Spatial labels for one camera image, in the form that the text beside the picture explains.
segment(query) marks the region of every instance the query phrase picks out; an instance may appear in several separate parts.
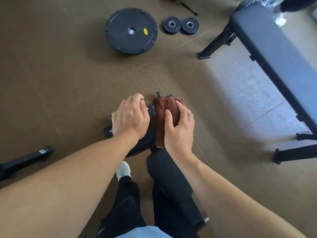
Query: brown cloth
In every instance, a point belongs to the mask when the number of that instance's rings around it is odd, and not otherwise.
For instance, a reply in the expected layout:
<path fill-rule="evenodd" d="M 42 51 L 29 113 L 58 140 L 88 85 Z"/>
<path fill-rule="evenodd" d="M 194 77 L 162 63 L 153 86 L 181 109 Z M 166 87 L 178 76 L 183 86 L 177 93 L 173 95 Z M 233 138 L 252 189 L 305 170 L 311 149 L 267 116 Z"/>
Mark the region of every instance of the brown cloth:
<path fill-rule="evenodd" d="M 178 125 L 180 119 L 180 111 L 177 107 L 176 100 L 184 105 L 183 98 L 156 98 L 153 100 L 153 106 L 155 111 L 155 132 L 156 132 L 156 147 L 164 148 L 164 135 L 165 135 L 165 110 L 168 109 L 173 117 L 174 127 Z"/>

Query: small weight plate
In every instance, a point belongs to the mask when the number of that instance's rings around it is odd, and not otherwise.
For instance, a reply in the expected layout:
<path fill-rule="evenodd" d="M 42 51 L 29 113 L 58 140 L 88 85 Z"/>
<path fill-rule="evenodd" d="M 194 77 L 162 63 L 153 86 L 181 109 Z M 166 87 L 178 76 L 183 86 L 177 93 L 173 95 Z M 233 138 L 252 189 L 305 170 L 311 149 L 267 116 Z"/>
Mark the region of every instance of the small weight plate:
<path fill-rule="evenodd" d="M 199 23 L 194 17 L 187 17 L 182 20 L 182 30 L 186 35 L 193 35 L 198 31 Z"/>
<path fill-rule="evenodd" d="M 105 31 L 110 45 L 127 54 L 146 52 L 158 36 L 158 27 L 153 17 L 137 8 L 116 11 L 108 19 Z"/>
<path fill-rule="evenodd" d="M 182 24 L 177 17 L 167 17 L 163 22 L 163 28 L 169 34 L 176 34 L 180 31 Z"/>

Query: workout bench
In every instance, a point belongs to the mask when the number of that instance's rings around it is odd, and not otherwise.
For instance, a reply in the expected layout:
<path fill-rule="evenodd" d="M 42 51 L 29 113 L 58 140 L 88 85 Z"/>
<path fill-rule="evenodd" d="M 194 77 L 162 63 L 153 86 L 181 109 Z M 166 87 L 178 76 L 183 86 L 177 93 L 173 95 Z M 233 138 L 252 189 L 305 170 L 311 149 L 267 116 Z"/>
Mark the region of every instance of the workout bench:
<path fill-rule="evenodd" d="M 231 45 L 238 37 L 284 98 L 311 132 L 296 134 L 297 140 L 317 140 L 317 75 L 283 31 L 275 24 L 272 13 L 256 2 L 239 6 L 223 32 L 203 51 L 198 59 L 210 58 L 223 44 Z M 273 162 L 317 157 L 317 144 L 280 151 Z"/>

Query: person's left hand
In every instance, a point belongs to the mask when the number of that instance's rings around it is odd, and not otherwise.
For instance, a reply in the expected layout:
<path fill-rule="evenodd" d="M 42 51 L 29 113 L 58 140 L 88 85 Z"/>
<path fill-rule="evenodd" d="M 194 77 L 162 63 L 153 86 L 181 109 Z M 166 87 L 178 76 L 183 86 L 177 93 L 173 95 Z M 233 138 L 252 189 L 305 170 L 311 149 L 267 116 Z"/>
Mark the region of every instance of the person's left hand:
<path fill-rule="evenodd" d="M 114 136 L 124 133 L 142 139 L 149 127 L 150 115 L 141 94 L 135 94 L 123 100 L 116 112 L 112 113 L 112 133 Z"/>

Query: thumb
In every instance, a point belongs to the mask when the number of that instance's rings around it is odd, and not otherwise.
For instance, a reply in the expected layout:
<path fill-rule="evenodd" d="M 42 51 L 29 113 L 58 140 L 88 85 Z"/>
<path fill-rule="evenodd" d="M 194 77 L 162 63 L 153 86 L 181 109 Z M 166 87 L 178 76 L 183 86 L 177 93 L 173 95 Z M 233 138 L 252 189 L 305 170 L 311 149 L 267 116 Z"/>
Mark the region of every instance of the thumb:
<path fill-rule="evenodd" d="M 147 111 L 147 107 L 145 105 L 145 101 L 144 100 L 141 100 L 140 102 L 140 109 L 141 109 L 141 112 L 143 114 L 143 116 L 146 118 L 146 117 L 150 117 L 149 115 L 149 112 Z"/>
<path fill-rule="evenodd" d="M 173 116 L 168 109 L 165 110 L 164 122 L 165 122 L 165 132 L 174 129 Z"/>

